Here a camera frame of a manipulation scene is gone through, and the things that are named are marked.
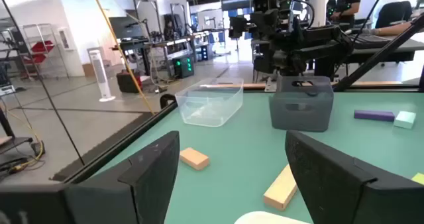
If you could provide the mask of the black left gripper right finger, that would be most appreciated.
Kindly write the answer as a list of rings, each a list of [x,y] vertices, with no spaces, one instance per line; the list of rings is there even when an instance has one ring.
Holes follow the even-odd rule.
[[[422,223],[423,185],[287,131],[291,172],[314,223]]]

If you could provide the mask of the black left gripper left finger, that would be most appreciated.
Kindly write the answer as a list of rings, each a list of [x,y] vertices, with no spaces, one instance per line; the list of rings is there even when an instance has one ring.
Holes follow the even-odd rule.
[[[76,223],[163,223],[176,181],[180,134],[170,131],[66,190]]]

